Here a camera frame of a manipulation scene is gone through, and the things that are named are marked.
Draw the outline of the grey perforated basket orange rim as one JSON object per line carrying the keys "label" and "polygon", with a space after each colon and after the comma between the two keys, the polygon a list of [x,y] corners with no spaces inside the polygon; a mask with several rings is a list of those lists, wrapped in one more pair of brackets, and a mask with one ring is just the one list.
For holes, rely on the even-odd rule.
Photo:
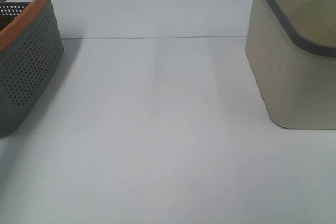
{"label": "grey perforated basket orange rim", "polygon": [[63,53],[51,0],[1,3],[1,137],[26,119]]}

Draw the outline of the beige basket grey rim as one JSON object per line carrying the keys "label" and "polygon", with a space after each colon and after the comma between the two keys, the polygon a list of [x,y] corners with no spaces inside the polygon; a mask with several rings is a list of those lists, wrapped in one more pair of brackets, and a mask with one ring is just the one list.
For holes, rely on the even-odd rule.
{"label": "beige basket grey rim", "polygon": [[253,0],[245,52],[275,124],[335,129],[335,0]]}

